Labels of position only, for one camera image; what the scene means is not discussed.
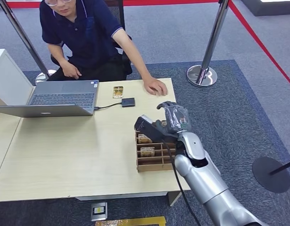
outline black stanchion base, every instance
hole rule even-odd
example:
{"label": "black stanchion base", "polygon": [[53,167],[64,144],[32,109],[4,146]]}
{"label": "black stanchion base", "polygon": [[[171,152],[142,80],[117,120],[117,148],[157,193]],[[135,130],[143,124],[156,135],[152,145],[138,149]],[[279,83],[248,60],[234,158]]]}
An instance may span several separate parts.
{"label": "black stanchion base", "polygon": [[275,193],[286,192],[290,188],[290,175],[285,169],[275,175],[270,172],[278,169],[282,164],[269,157],[256,159],[253,163],[253,174],[263,187]]}

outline shirt collar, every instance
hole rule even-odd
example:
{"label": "shirt collar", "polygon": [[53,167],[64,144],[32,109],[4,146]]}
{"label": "shirt collar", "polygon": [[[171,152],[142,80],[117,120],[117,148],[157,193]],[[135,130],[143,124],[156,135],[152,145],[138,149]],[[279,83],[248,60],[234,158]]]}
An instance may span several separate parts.
{"label": "shirt collar", "polygon": [[[76,11],[77,11],[77,18],[76,20],[80,20],[80,19],[82,19],[82,18],[87,18],[87,12],[86,12],[86,8],[85,8],[85,5],[84,4],[84,1],[83,0],[77,0],[75,2],[75,7],[76,7]],[[57,20],[64,20],[64,19],[66,19],[66,17],[64,16],[61,16],[58,13],[56,13],[55,11],[52,10],[53,11],[53,14],[56,17],[56,19]]]}

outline office chair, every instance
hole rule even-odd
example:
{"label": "office chair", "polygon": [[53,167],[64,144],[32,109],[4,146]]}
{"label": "office chair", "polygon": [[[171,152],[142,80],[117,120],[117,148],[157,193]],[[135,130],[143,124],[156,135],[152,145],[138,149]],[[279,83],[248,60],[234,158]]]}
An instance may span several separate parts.
{"label": "office chair", "polygon": [[[118,21],[124,28],[125,30],[125,18],[124,18],[124,6],[123,6],[123,0],[105,0],[108,8],[115,17],[118,19]],[[122,49],[119,44],[112,40],[112,44],[115,48],[120,48]],[[51,55],[51,61],[53,61],[56,65],[59,65],[59,63],[53,57],[53,55]],[[126,75],[131,74],[132,73],[132,68],[131,65],[131,61],[129,58],[127,56],[125,52],[123,51],[122,54],[122,60],[123,63],[123,70],[124,73]]]}

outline dark gray rug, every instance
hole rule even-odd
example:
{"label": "dark gray rug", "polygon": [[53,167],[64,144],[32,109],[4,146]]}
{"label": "dark gray rug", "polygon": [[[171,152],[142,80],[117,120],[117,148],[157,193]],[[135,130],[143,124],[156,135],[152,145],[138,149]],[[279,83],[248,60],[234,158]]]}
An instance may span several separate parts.
{"label": "dark gray rug", "polygon": [[[208,89],[199,89],[185,77],[186,69],[193,64],[153,64],[148,68],[157,78],[172,78],[177,103],[188,108],[193,131],[233,194],[266,223],[290,226],[290,190],[268,192],[251,173],[256,158],[269,156],[287,162],[290,156],[238,65],[233,60],[211,62],[218,81]],[[38,72],[25,74],[33,81]],[[129,76],[138,78],[137,73]],[[187,197],[203,226],[212,225],[191,192],[187,192]],[[76,199],[4,202],[0,203],[0,226],[91,226],[94,225],[90,222],[91,203]],[[109,200],[108,205],[110,220],[165,216],[168,226],[196,225],[182,198],[171,208],[166,197]]]}

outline white cabinet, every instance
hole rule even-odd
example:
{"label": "white cabinet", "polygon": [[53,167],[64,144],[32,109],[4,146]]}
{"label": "white cabinet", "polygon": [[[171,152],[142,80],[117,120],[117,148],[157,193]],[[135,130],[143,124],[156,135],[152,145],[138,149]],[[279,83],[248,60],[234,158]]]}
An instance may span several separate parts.
{"label": "white cabinet", "polygon": [[5,49],[0,49],[0,105],[25,105],[33,86]]}

